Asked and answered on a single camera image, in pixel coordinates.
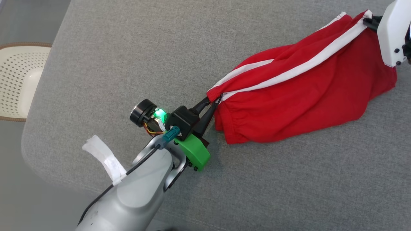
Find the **beige laundry basket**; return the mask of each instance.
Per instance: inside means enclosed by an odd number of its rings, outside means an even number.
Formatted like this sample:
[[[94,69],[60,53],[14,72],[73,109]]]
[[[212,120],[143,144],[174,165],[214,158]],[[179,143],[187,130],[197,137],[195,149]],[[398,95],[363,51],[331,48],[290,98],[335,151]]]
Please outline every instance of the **beige laundry basket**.
[[[48,43],[0,46],[0,120],[26,120],[50,48]]]

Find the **camera lens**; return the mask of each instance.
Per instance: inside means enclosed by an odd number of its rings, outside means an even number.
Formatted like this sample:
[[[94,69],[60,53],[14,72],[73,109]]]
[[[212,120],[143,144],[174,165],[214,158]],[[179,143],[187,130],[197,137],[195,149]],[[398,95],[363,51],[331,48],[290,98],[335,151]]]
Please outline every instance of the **camera lens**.
[[[148,123],[156,108],[157,105],[150,100],[145,99],[133,108],[131,111],[130,120],[137,126],[142,127],[143,123]]]

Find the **gray fabric surface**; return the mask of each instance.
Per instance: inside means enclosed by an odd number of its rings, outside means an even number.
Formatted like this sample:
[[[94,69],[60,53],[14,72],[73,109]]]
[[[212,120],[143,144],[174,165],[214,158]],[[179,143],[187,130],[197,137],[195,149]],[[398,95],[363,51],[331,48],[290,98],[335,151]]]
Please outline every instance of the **gray fabric surface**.
[[[129,167],[149,137],[128,120],[149,98],[194,105],[239,62],[295,43],[341,11],[391,0],[73,0],[25,126],[25,161],[47,181],[99,194],[110,179],[83,152],[97,134]],[[156,219],[181,230],[409,230],[411,78],[358,121],[277,143],[227,145],[167,192]]]

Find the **green light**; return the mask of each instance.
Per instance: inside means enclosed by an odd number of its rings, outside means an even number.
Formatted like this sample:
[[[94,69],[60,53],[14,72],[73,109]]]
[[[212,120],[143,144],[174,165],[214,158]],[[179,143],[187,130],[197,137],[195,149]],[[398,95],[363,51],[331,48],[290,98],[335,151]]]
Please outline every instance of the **green light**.
[[[161,119],[162,122],[164,122],[164,116],[167,113],[163,111],[163,109],[158,109],[157,111],[154,112],[154,116],[157,117],[158,119]]]

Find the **gray floor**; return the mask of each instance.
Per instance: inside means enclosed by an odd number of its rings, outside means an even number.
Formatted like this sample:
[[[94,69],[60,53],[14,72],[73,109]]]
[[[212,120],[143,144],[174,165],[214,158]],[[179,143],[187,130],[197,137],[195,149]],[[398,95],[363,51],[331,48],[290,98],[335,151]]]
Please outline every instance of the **gray floor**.
[[[0,44],[52,43],[70,0],[2,0]],[[24,123],[0,121],[0,230],[74,230],[91,198],[47,184],[23,161]]]

